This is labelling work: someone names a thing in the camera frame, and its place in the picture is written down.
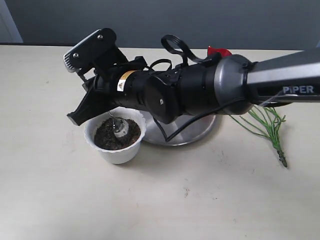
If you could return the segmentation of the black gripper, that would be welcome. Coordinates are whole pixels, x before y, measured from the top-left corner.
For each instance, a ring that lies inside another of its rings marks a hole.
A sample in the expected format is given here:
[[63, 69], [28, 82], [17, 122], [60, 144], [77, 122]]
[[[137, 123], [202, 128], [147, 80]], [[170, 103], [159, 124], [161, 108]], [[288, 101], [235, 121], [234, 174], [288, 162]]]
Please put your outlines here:
[[86, 94], [75, 111], [66, 116], [76, 126], [117, 107], [146, 111], [144, 87], [155, 71], [144, 57], [136, 56], [126, 63], [94, 67], [94, 76], [83, 83]]

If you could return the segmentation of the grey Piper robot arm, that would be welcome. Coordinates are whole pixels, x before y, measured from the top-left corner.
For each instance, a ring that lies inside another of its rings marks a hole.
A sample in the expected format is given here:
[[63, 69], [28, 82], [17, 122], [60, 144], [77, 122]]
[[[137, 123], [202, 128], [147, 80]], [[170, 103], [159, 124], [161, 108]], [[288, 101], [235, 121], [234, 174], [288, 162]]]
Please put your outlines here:
[[252, 105], [320, 100], [318, 48], [251, 62], [219, 53], [193, 65], [154, 71], [142, 56], [129, 61], [114, 51], [87, 63], [95, 76], [67, 116], [77, 126], [117, 107], [149, 112], [164, 124], [182, 115], [242, 115]]

